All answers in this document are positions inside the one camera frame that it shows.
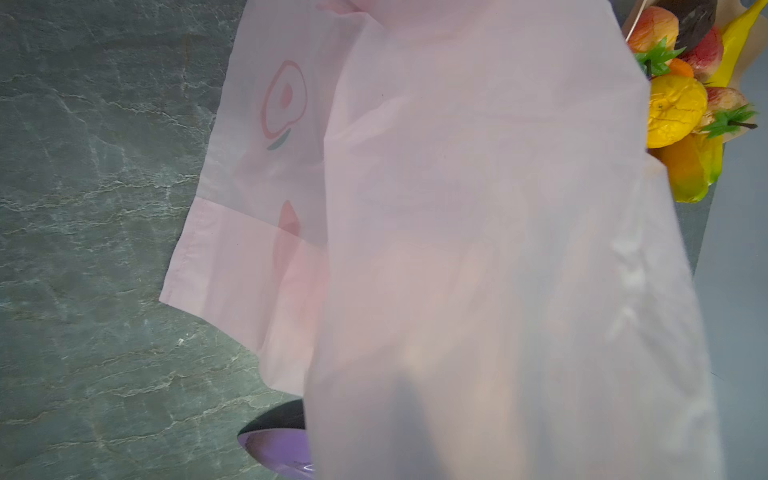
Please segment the pink plastic bag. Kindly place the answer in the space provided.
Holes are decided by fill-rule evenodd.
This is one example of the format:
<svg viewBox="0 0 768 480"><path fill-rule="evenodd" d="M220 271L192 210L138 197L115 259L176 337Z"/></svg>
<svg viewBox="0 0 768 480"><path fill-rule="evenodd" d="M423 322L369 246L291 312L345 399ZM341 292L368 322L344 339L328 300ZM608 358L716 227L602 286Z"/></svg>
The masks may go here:
<svg viewBox="0 0 768 480"><path fill-rule="evenodd" d="M648 97L606 1L250 1L161 301L320 479L721 479Z"/></svg>

